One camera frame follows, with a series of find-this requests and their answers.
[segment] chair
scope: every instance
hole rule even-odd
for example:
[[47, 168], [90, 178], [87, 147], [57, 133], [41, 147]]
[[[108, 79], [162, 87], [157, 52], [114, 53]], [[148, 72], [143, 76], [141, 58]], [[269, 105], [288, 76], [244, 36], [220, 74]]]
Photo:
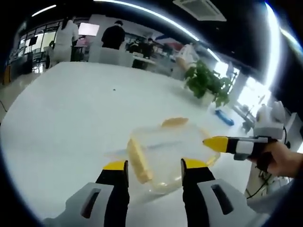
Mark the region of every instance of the chair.
[[89, 62], [98, 62], [110, 65], [120, 65], [125, 67], [132, 67], [134, 57], [131, 53], [92, 46], [89, 52]]

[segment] floor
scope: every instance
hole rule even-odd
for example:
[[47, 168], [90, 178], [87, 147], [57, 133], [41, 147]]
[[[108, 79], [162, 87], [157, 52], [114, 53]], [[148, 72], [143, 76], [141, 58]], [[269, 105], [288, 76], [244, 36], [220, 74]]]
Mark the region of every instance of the floor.
[[[3, 104], [0, 105], [0, 122], [2, 122], [6, 111], [10, 108], [18, 95], [44, 71], [45, 69], [42, 65], [37, 66], [33, 68], [33, 72], [31, 74], [22, 75], [12, 83], [0, 87], [0, 101]], [[262, 186], [264, 180], [259, 177], [259, 173], [260, 171], [253, 164], [250, 172], [250, 179], [245, 192], [246, 197], [253, 195]], [[254, 195], [254, 198], [260, 197], [264, 194], [266, 194], [265, 186], [262, 187], [262, 189], [256, 195]]]

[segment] white table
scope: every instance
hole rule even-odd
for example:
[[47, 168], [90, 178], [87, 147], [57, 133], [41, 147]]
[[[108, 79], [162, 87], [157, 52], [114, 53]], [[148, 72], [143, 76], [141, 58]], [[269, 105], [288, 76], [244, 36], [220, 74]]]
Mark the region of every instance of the white table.
[[156, 62], [154, 62], [150, 59], [141, 58], [141, 57], [138, 57], [138, 56], [134, 56], [134, 59], [139, 60], [139, 61], [143, 61], [143, 62], [147, 62], [147, 63], [152, 64], [152, 65], [156, 65]]
[[[1, 145], [29, 208], [39, 218], [56, 217], [70, 196], [97, 179], [109, 161], [104, 153], [126, 147], [133, 129], [183, 116], [212, 135], [245, 136], [243, 120], [225, 111], [235, 126], [203, 110], [180, 81], [113, 65], [60, 63], [15, 100], [1, 126]], [[211, 170], [244, 192], [250, 167], [223, 154]], [[129, 209], [127, 226], [187, 226], [182, 189]]]

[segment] ceiling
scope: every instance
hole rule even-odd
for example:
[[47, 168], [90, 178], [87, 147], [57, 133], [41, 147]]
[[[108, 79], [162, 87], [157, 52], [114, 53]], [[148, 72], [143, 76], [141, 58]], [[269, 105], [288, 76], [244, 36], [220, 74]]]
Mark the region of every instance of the ceiling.
[[[227, 19], [226, 22], [198, 21], [186, 11], [173, 4], [173, 0], [123, 1], [153, 10], [183, 25], [198, 36], [205, 47], [210, 48], [223, 59], [234, 62], [236, 66], [247, 71], [247, 74], [262, 81], [262, 76], [264, 75], [262, 72], [264, 72], [268, 62], [269, 46], [269, 26], [263, 1], [211, 0]], [[279, 14], [281, 22], [294, 30], [300, 41], [303, 38], [303, 30], [300, 29], [303, 24], [303, 16], [301, 16], [303, 8], [301, 6], [302, 3], [297, 2], [295, 0], [270, 0], [269, 4]], [[57, 4], [57, 7], [31, 17], [33, 13], [53, 4]], [[67, 11], [70, 11], [78, 17], [89, 17], [91, 14], [105, 14], [109, 17], [129, 20], [155, 29], [184, 44], [193, 40], [187, 34], [180, 32], [180, 30], [165, 23], [158, 17], [147, 14], [144, 11], [113, 3], [94, 2], [93, 0], [84, 0], [81, 2], [74, 0], [32, 0], [18, 1], [18, 5], [19, 7], [15, 13], [16, 20], [12, 21], [9, 25], [9, 28], [12, 30], [16, 29], [18, 24], [25, 18], [28, 19], [28, 29], [31, 29], [42, 23], [61, 19]], [[284, 58], [287, 61], [285, 60], [284, 62], [287, 62], [288, 65], [281, 71], [289, 71], [289, 67], [292, 67], [291, 70], [295, 72], [302, 70], [298, 64], [293, 64], [295, 58], [293, 56], [289, 57], [292, 52], [285, 39], [283, 43], [287, 49], [284, 52]], [[280, 94], [287, 93], [282, 87], [277, 85], [276, 92]]]

